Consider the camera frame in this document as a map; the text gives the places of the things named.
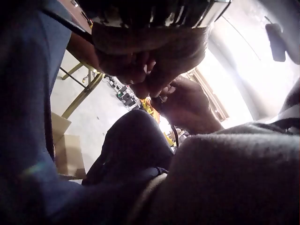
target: cord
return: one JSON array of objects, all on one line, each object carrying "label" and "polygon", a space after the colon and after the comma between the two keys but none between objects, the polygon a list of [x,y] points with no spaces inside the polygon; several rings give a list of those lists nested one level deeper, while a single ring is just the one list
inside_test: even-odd
[{"label": "cord", "polygon": [[179,138],[178,138],[178,133],[174,125],[171,125],[172,131],[174,132],[175,135],[175,141],[176,141],[176,148],[179,147]]}]

